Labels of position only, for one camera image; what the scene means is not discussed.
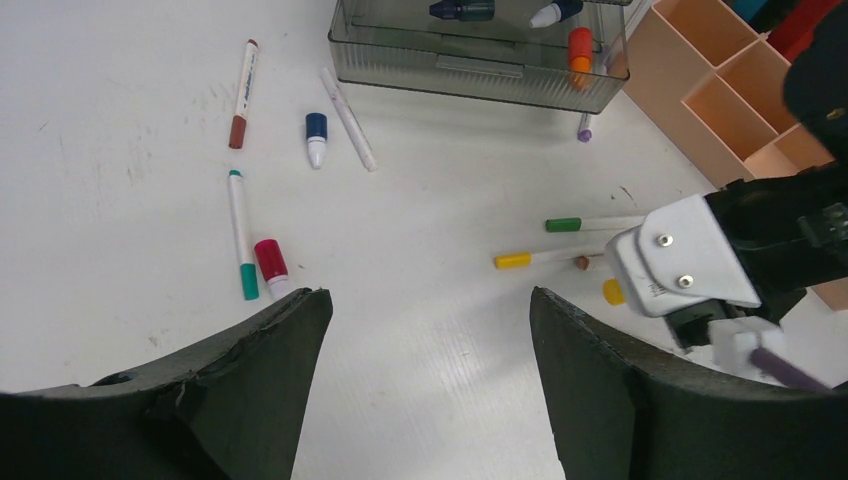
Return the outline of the blue cap white bottle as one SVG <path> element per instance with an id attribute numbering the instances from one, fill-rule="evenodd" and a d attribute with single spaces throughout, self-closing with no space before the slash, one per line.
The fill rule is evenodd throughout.
<path id="1" fill-rule="evenodd" d="M 580 0 L 554 0 L 539 9 L 529 20 L 531 29 L 542 29 L 561 23 L 583 10 Z"/>

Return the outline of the red cap marker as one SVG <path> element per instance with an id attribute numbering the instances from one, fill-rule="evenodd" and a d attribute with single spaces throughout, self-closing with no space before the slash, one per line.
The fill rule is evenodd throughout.
<path id="1" fill-rule="evenodd" d="M 280 300 L 291 291 L 289 272 L 279 243 L 264 239 L 254 245 L 254 254 L 262 277 L 274 300 Z"/>

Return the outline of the teal notebook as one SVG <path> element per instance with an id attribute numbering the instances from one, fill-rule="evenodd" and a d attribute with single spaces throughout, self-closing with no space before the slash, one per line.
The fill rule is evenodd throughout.
<path id="1" fill-rule="evenodd" d="M 768 0 L 727 0 L 726 3 L 742 20 L 751 23 L 767 6 Z"/>

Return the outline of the clear drawer organizer box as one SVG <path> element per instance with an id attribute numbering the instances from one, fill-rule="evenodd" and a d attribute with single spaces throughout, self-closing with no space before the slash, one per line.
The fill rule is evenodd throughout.
<path id="1" fill-rule="evenodd" d="M 598 114 L 630 78 L 627 40 L 647 1 L 585 1 L 561 23 L 531 29 L 545 1 L 495 1 L 490 21 L 440 20 L 433 1 L 339 1 L 328 32 L 342 82 Z M 593 36 L 590 83 L 578 91 L 569 33 Z"/>

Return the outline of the orange cap marker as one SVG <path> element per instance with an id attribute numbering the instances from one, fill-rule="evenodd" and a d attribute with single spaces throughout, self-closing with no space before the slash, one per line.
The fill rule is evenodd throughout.
<path id="1" fill-rule="evenodd" d="M 578 27 L 569 33 L 568 64 L 571 83 L 575 89 L 582 91 L 590 83 L 593 67 L 593 36 L 588 27 Z"/>

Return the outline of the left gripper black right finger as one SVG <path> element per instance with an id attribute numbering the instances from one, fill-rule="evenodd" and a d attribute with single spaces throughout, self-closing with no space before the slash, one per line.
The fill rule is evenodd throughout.
<path id="1" fill-rule="evenodd" d="M 847 394 L 751 381 L 623 333 L 545 288 L 529 311 L 569 479 L 843 479 Z"/>

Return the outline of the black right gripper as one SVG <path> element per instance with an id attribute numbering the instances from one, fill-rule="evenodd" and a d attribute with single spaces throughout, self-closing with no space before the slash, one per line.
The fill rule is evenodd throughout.
<path id="1" fill-rule="evenodd" d="M 846 278 L 846 167 L 831 162 L 789 177 L 736 180 L 706 200 L 761 304 L 706 300 L 666 316 L 678 346 L 708 344 L 714 320 L 778 324 L 807 288 Z"/>

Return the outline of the red notebook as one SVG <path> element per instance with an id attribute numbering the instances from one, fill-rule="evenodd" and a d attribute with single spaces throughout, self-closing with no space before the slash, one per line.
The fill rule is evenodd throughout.
<path id="1" fill-rule="evenodd" d="M 843 4 L 838 0 L 802 0 L 767 36 L 771 47 L 792 63 L 812 42 L 818 24 L 831 10 Z"/>

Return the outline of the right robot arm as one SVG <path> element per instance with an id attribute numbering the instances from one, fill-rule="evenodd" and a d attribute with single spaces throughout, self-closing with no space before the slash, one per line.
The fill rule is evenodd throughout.
<path id="1" fill-rule="evenodd" d="M 782 98 L 834 160 L 792 176 L 735 180 L 705 196 L 761 303 L 709 299 L 666 316 L 684 349 L 708 344 L 712 321 L 754 317 L 776 326 L 807 288 L 847 276 L 846 2 L 816 26 L 788 70 Z"/>

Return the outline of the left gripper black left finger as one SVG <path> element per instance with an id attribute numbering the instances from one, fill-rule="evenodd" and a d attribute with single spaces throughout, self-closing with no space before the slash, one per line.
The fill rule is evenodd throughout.
<path id="1" fill-rule="evenodd" d="M 149 363 L 1 397 L 5 479 L 287 479 L 321 346 L 327 290 L 298 289 Z"/>

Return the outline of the blue cap small bottle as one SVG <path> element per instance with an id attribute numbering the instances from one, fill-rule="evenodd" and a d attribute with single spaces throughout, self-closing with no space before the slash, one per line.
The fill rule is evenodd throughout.
<path id="1" fill-rule="evenodd" d="M 326 158 L 328 127 L 323 113 L 312 112 L 305 117 L 307 155 L 311 167 L 319 170 Z"/>

